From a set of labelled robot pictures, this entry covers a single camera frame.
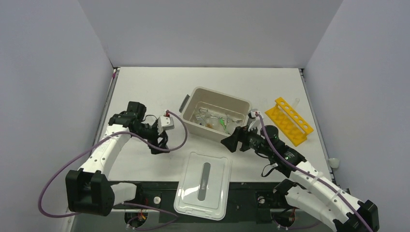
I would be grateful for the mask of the yellow test tube rack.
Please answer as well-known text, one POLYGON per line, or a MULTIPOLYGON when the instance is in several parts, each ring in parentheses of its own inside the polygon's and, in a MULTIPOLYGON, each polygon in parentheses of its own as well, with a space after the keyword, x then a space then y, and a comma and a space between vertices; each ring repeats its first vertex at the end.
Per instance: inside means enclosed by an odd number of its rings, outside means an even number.
POLYGON ((294 146, 299 146, 314 129, 282 97, 275 103, 265 114, 294 146))

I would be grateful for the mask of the small clear beaker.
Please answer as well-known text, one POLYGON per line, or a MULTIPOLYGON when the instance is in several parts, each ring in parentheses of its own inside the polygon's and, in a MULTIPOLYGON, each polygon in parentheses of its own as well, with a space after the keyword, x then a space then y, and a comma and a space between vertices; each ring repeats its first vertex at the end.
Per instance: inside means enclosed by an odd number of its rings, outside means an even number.
POLYGON ((198 111, 195 116, 195 120, 199 125, 206 126, 209 121, 209 112, 208 111, 198 111))

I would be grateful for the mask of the beige plastic tub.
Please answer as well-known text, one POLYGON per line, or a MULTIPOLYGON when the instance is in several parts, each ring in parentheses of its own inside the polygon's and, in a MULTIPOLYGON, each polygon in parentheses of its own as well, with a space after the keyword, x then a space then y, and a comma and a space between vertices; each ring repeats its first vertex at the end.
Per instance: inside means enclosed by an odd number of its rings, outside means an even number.
POLYGON ((190 95, 183 100, 179 112, 181 118, 186 123, 189 133, 220 142, 222 139, 230 136, 236 127, 245 126, 248 120, 248 112, 252 109, 249 101, 214 91, 205 87, 196 87, 190 95), (208 111, 209 117, 222 118, 226 125, 224 131, 220 122, 216 130, 206 126, 199 125, 195 116, 198 111, 208 111), (226 124, 226 115, 242 119, 242 124, 226 124))

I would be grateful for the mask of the white plastic tub lid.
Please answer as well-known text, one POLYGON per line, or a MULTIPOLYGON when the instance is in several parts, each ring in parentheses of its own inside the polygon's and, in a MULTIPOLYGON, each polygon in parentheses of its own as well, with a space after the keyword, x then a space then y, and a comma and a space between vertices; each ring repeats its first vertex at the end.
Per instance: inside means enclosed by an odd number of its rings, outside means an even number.
POLYGON ((174 200, 183 215, 221 221, 226 215, 232 161, 190 152, 174 200))

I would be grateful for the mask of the large clear test tube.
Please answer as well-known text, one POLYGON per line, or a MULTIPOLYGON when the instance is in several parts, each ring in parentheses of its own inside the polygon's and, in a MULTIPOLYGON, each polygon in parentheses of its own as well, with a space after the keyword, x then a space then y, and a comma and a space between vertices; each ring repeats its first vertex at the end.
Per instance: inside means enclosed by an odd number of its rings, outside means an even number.
POLYGON ((300 99, 299 99, 299 98, 295 98, 295 100, 294 100, 293 103, 292 103, 292 108, 293 108, 293 109, 296 109, 297 106, 299 105, 299 103, 300 103, 300 99))

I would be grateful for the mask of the metal crucible tongs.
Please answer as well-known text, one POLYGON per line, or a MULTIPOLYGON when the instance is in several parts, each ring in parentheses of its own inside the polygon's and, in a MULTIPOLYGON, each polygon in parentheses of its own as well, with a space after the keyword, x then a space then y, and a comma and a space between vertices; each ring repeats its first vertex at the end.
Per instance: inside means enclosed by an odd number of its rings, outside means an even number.
POLYGON ((243 120, 242 119, 237 119, 232 117, 231 115, 226 115, 226 124, 229 123, 235 123, 235 124, 242 124, 243 120))

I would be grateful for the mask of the rainbow plastic spoon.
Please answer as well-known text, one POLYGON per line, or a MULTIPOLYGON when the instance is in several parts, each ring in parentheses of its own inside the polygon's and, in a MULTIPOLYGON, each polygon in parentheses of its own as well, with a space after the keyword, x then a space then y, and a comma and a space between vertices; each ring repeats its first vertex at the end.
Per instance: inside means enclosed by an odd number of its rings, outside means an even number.
POLYGON ((223 127, 224 131, 226 131, 226 125, 224 123, 224 120, 222 118, 220 118, 219 122, 220 122, 221 126, 223 127))

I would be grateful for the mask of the grey round ball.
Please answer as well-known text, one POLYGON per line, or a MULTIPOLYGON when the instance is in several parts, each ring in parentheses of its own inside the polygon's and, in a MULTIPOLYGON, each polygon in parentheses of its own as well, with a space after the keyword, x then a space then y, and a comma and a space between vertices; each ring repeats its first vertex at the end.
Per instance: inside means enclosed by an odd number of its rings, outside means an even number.
POLYGON ((329 166, 330 166, 332 169, 338 169, 339 166, 340 166, 340 159, 337 159, 337 158, 329 158, 329 159, 328 159, 328 163, 329 163, 329 166))

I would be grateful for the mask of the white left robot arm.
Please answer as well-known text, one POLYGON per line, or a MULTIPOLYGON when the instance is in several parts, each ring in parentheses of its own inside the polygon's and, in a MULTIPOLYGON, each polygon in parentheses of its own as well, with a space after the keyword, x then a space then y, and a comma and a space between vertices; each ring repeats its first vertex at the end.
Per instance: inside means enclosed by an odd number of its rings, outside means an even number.
POLYGON ((134 133, 146 142, 152 154, 168 151, 166 130, 174 122, 168 113, 153 123, 145 123, 146 106, 129 102, 127 110, 113 115, 101 139, 90 157, 77 171, 68 171, 65 182, 68 207, 72 212, 107 216, 115 205, 126 202, 133 208, 144 202, 144 194, 133 183, 113 183, 108 175, 123 146, 134 133))

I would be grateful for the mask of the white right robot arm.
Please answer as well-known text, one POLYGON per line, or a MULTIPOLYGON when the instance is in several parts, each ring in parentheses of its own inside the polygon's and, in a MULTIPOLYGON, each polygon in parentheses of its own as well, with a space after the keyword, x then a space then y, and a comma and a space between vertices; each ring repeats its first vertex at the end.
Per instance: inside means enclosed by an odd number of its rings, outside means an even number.
POLYGON ((261 130, 236 127, 221 144, 230 152, 254 150, 286 177, 273 188, 276 205, 301 209, 334 232, 380 229, 378 208, 372 201, 351 196, 323 176, 302 154, 280 140, 275 126, 264 126, 261 130))

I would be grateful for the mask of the black base frame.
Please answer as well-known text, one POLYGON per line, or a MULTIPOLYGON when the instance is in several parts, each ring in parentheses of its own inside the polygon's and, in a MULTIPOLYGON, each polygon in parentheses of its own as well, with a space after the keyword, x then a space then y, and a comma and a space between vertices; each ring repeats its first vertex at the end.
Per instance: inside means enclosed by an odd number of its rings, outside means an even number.
MULTIPOLYGON (((231 182, 225 217, 220 223, 251 222, 274 224, 291 230, 310 229, 326 225, 298 207, 289 206, 284 197, 273 193, 276 182, 231 182)), ((174 209, 178 182, 136 182, 136 197, 127 205, 116 205, 114 211, 125 212, 125 219, 138 217, 132 225, 141 226, 150 213, 158 209, 159 222, 175 220, 177 223, 214 223, 213 220, 183 215, 174 209)))

